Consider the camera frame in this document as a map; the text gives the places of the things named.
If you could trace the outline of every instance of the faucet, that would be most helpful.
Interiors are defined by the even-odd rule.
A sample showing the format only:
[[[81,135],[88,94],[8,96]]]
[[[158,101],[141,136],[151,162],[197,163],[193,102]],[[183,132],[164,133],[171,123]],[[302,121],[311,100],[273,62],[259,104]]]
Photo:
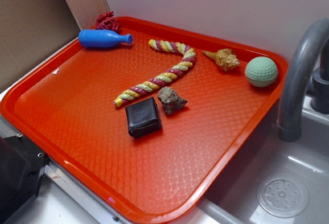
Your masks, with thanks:
[[[290,63],[277,119],[278,135],[283,141],[296,141],[301,137],[303,103],[319,56],[320,67],[312,78],[315,96],[311,107],[329,114],[329,18],[316,21],[307,29]]]

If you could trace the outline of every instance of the rope toy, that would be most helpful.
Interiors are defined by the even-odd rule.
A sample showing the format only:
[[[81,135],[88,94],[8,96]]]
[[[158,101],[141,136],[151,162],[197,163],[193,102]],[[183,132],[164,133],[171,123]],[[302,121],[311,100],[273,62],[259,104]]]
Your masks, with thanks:
[[[166,72],[161,73],[155,78],[125,90],[114,100],[114,105],[116,107],[120,107],[129,101],[133,101],[138,97],[145,96],[156,89],[160,89],[161,87],[170,84],[172,81],[182,76],[184,72],[195,64],[194,49],[183,43],[173,43],[151,39],[149,41],[149,46],[157,51],[180,53],[183,55],[183,59],[177,65],[168,69]]]

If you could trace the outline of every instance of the sink drain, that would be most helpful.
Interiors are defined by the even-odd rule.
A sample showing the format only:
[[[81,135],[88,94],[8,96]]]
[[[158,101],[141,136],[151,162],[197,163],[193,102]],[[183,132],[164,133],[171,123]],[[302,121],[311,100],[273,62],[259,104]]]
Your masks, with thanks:
[[[308,191],[299,179],[291,175],[274,174],[261,181],[257,199],[267,213],[290,218],[306,209]]]

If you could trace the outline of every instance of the dimpled ball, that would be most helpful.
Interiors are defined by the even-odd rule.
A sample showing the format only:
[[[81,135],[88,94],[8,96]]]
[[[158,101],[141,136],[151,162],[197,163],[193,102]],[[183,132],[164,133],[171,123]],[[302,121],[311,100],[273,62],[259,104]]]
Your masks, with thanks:
[[[248,81],[256,87],[266,87],[274,83],[278,76],[278,68],[268,57],[256,57],[246,67]]]

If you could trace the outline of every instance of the gray sink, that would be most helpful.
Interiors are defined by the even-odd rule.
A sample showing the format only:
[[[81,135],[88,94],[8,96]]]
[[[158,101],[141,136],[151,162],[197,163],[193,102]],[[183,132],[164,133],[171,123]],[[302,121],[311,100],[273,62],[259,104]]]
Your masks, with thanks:
[[[207,192],[229,213],[220,223],[329,223],[329,116],[304,108],[295,142],[278,138],[277,116],[276,105]]]

